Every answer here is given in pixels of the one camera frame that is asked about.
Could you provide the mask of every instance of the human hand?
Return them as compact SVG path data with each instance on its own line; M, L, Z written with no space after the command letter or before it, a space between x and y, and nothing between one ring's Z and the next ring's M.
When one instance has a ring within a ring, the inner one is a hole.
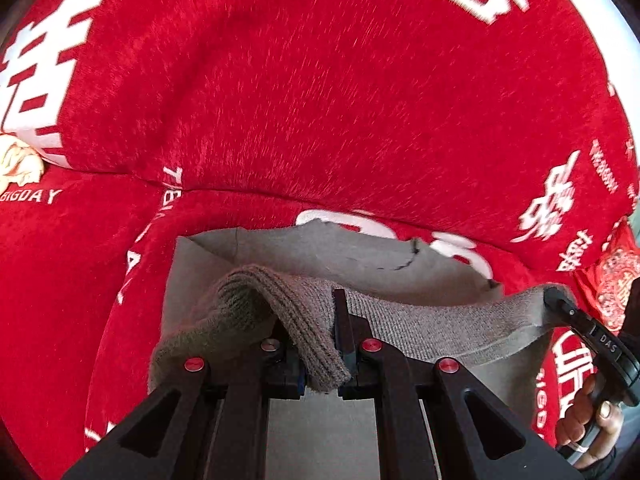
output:
M556 424L558 446L566 446L570 442L577 442L584 437L584 425L593 415L594 406L589 399L589 394L593 391L595 383L595 375L589 376L584 381L582 388L575 394L574 405L566 410L564 418ZM596 408L598 409L596 423L602 430L589 450L575 463L575 467L578 469L585 469L606 457L616 445L622 430L624 416L619 406L606 400Z

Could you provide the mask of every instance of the triangular cutout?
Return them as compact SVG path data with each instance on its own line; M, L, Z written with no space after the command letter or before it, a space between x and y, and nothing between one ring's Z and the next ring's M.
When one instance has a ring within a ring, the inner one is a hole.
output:
M180 392L170 391L131 428L121 439L120 445L148 458L158 456L179 401Z
M524 447L524 437L473 391L465 394L465 403L489 460L499 460Z

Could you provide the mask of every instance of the cream-colored object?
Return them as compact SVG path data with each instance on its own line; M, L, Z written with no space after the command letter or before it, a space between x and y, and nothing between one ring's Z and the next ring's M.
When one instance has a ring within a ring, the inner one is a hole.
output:
M39 182L44 173L40 155L26 142L11 135L0 135L0 193L15 182L24 186Z

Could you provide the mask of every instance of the black sleeve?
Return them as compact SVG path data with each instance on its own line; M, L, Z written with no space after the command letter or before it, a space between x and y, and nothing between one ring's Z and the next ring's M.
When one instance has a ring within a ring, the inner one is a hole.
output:
M580 473L582 473L584 480L604 480L613 472L615 460L616 448L613 448L606 457L591 464L588 468L582 469Z

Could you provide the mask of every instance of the fingernail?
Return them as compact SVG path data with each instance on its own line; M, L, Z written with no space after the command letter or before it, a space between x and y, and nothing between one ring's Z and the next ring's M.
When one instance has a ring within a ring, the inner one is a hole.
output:
M600 406L600 416L602 418L607 418L611 413L611 403L608 400L605 400Z

